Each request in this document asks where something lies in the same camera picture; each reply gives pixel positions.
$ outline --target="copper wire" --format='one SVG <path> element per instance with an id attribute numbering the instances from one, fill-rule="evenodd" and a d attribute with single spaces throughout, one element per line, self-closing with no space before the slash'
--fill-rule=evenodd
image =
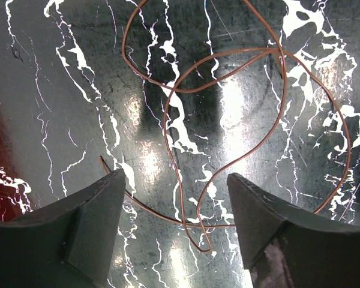
<path id="1" fill-rule="evenodd" d="M 344 132 L 346 135 L 346 139 L 347 139 L 347 159 L 346 159 L 346 165 L 344 168 L 344 173 L 343 176 L 341 177 L 340 181 L 338 182 L 336 188 L 333 190 L 333 192 L 331 192 L 328 197 L 323 201 L 323 203 L 314 211 L 314 213 L 319 213 L 331 200 L 332 198 L 336 195 L 337 190 L 342 186 L 343 182 L 345 181 L 346 177 L 347 177 L 347 173 L 348 173 L 348 169 L 350 166 L 350 160 L 351 160 L 351 142 L 350 142 L 350 135 L 349 135 L 349 131 L 348 131 L 348 127 L 347 124 L 345 122 L 345 119 L 341 113 L 340 107 L 338 105 L 338 103 L 335 101 L 335 99 L 333 98 L 331 92 L 324 86 L 324 84 L 315 76 L 313 75 L 313 73 L 304 65 L 304 63 L 302 63 L 302 61 L 300 59 L 298 59 L 295 55 L 293 55 L 292 53 L 283 50 L 275 32 L 272 30 L 272 28 L 267 24 L 267 22 L 265 21 L 265 19 L 257 12 L 257 10 L 251 5 L 251 3 L 249 2 L 249 0 L 243 0 L 243 2 L 247 5 L 247 7 L 251 10 L 251 12 L 262 22 L 262 24 L 264 25 L 264 27 L 268 30 L 268 32 L 270 33 L 270 35 L 272 36 L 273 40 L 275 41 L 277 48 L 268 48 L 268 47 L 260 47 L 260 48 L 245 48 L 245 49 L 235 49 L 235 50 L 231 50 L 231 51 L 225 51 L 225 52 L 219 52 L 219 53 L 215 53 L 213 55 L 209 55 L 205 58 L 203 58 L 202 60 L 198 61 L 197 63 L 195 63 L 192 67 L 190 67 L 174 84 L 173 87 L 167 86 L 163 83 L 160 83 L 157 80 L 154 80 L 150 77 L 148 77 L 147 75 L 145 75 L 144 73 L 140 72 L 137 67 L 135 67 L 131 61 L 129 60 L 129 58 L 127 57 L 125 48 L 126 48 L 126 44 L 127 44 L 127 37 L 128 37 L 128 33 L 130 30 L 130 26 L 132 24 L 133 19 L 135 18 L 136 14 L 140 11 L 140 9 L 148 2 L 148 0 L 142 0 L 138 6 L 134 9 L 134 11 L 132 12 L 132 15 L 130 16 L 128 23 L 125 27 L 125 33 L 122 39 L 122 57 L 124 58 L 124 60 L 126 61 L 126 63 L 128 64 L 128 66 L 137 74 L 139 75 L 141 78 L 150 81 L 151 83 L 154 83 L 162 88 L 166 88 L 170 90 L 170 94 L 168 96 L 168 99 L 166 101 L 166 105 L 164 108 L 164 117 L 163 117 L 163 134 L 164 134 L 164 141 L 166 144 L 166 148 L 168 151 L 168 155 L 170 157 L 170 160 L 174 166 L 174 170 L 176 173 L 176 177 L 178 180 L 178 184 L 179 184 L 179 193 L 180 193 L 180 204 L 181 204 L 181 221 L 172 219 L 170 217 L 164 216 L 160 213 L 158 213 L 157 211 L 154 211 L 153 209 L 149 208 L 148 206 L 146 206 L 145 204 L 143 204 L 142 202 L 138 201 L 137 199 L 135 199 L 134 197 L 132 197 L 132 195 L 129 192 L 125 192 L 125 195 L 131 199 L 134 203 L 136 203 L 137 205 L 139 205 L 142 209 L 154 214 L 157 217 L 160 217 L 161 219 L 170 221 L 172 223 L 176 223 L 176 224 L 181 224 L 184 226 L 185 228 L 185 232 L 187 234 L 187 236 L 189 237 L 190 241 L 192 242 L 192 244 L 200 251 L 200 252 L 209 252 L 212 250 L 212 243 L 211 240 L 208 236 L 208 232 L 207 229 L 209 228 L 217 228 L 217 227 L 232 227 L 234 226 L 234 224 L 217 224 L 217 225 L 205 225 L 203 223 L 203 220 L 200 216 L 200 205 L 202 203 L 203 197 L 206 193 L 206 190 L 208 188 L 208 186 L 210 185 L 210 183 L 215 179 L 215 177 L 220 174 L 222 171 L 224 171 L 225 169 L 227 169 L 228 167 L 230 167 L 231 165 L 237 163 L 238 161 L 244 159 L 245 157 L 251 155 L 253 152 L 255 152 L 256 150 L 258 150 L 264 143 L 265 141 L 268 140 L 268 138 L 271 136 L 271 134 L 275 131 L 275 129 L 277 128 L 277 125 L 281 119 L 281 117 L 283 116 L 283 112 L 284 112 L 284 106 L 285 106 L 285 102 L 286 102 L 286 94 L 287 94 L 287 65 L 286 65 L 286 56 L 291 57 L 292 59 L 294 59 L 299 65 L 301 65 L 306 72 L 309 74 L 309 76 L 312 78 L 312 80 L 314 80 L 327 94 L 328 98 L 330 99 L 330 101 L 333 103 L 337 113 L 340 116 L 340 119 L 343 123 L 343 127 L 344 127 Z M 238 67 L 237 69 L 233 70 L 232 72 L 218 78 L 215 79 L 207 84 L 204 84 L 198 88 L 194 88 L 194 89 L 179 89 L 178 86 L 180 85 L 180 83 L 194 70 L 196 69 L 196 67 L 198 67 L 199 65 L 201 65 L 202 63 L 210 60 L 210 59 L 214 59 L 217 57 L 221 57 L 221 56 L 226 56 L 226 55 L 232 55 L 232 54 L 237 54 L 237 53 L 245 53 L 245 52 L 261 52 L 260 54 L 258 54 L 257 56 L 255 56 L 254 58 L 252 58 L 251 60 L 249 60 L 248 62 L 242 64 L 240 67 Z M 249 150 L 247 153 L 245 153 L 244 155 L 240 156 L 239 158 L 233 160 L 232 162 L 226 164 L 224 167 L 220 168 L 219 170 L 217 170 L 212 177 L 210 178 L 210 180 L 206 183 L 206 185 L 204 186 L 204 189 L 202 190 L 199 199 L 197 201 L 197 206 L 196 206 L 196 215 L 197 218 L 200 221 L 200 224 L 193 224 L 193 223 L 189 223 L 187 222 L 185 219 L 185 209 L 184 209 L 184 190 L 182 187 L 182 182 L 181 182 L 181 178 L 180 178 L 180 174 L 179 174 L 179 169 L 177 167 L 176 161 L 172 155 L 171 152 L 171 148 L 169 146 L 168 143 L 168 138 L 167 138 L 167 117 L 168 117 L 168 111 L 169 111 L 169 103 L 170 103 L 170 99 L 173 95 L 173 93 L 175 92 L 179 92 L 179 93 L 195 93 L 198 91 L 201 91 L 207 87 L 210 87 L 228 77 L 230 77 L 231 75 L 237 73 L 238 71 L 245 69 L 246 67 L 248 67 L 249 65 L 251 65 L 252 63 L 254 63 L 255 61 L 259 60 L 260 58 L 266 56 L 266 55 L 273 55 L 276 60 L 277 63 L 280 67 L 280 71 L 281 71 L 281 77 L 283 80 L 283 94 L 281 97 L 281 102 L 280 102 L 280 110 L 278 112 L 278 115 L 276 117 L 276 120 L 274 122 L 274 124 L 272 125 L 271 129 L 268 131 L 268 133 L 265 135 L 265 137 L 251 150 Z M 106 163 L 104 161 L 104 159 L 102 157 L 100 157 L 100 161 L 103 164 L 103 167 L 106 171 L 106 173 L 109 172 L 109 169 L 106 167 Z M 207 249 L 202 249 L 192 238 L 192 236 L 190 235 L 190 232 L 188 231 L 188 227 L 196 227 L 196 228 L 201 228 L 203 230 L 203 233 L 205 234 L 205 238 L 206 241 L 208 243 L 208 248 Z"/>

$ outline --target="white paint streak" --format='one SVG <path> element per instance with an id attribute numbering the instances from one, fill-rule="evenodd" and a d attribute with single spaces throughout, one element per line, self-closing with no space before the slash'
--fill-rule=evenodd
<path id="1" fill-rule="evenodd" d="M 85 146 L 85 150 L 83 151 L 83 155 L 82 157 L 80 158 L 79 161 L 75 162 L 75 163 L 72 163 L 70 165 L 68 165 L 68 167 L 62 171 L 60 174 L 61 174 L 61 185 L 62 185 L 62 190 L 64 192 L 64 196 L 66 197 L 67 196 L 67 188 L 65 187 L 65 184 L 64 184 L 64 173 L 68 172 L 73 166 L 76 166 L 78 164 L 80 164 L 83 160 L 84 160 L 84 157 L 85 157 L 85 154 L 86 154 L 86 151 L 88 149 L 88 143 L 86 144 Z"/>
<path id="2" fill-rule="evenodd" d="M 162 283 L 165 288 L 169 288 L 168 285 L 167 285 L 167 283 L 165 283 L 165 282 L 161 279 L 160 273 L 155 269 L 156 265 L 159 265 L 159 264 L 160 264 L 160 262 L 161 262 L 161 257 L 162 257 L 162 252 L 161 252 L 161 249 L 160 249 L 160 243 L 158 242 L 157 238 L 156 238 L 156 243 L 157 243 L 157 248 L 158 248 L 158 251 L 159 251 L 160 256 L 159 256 L 158 262 L 155 263 L 155 264 L 153 264 L 152 270 L 155 271 L 155 273 L 157 274 L 157 276 L 158 276 L 158 281 L 159 281 L 160 283 Z"/>

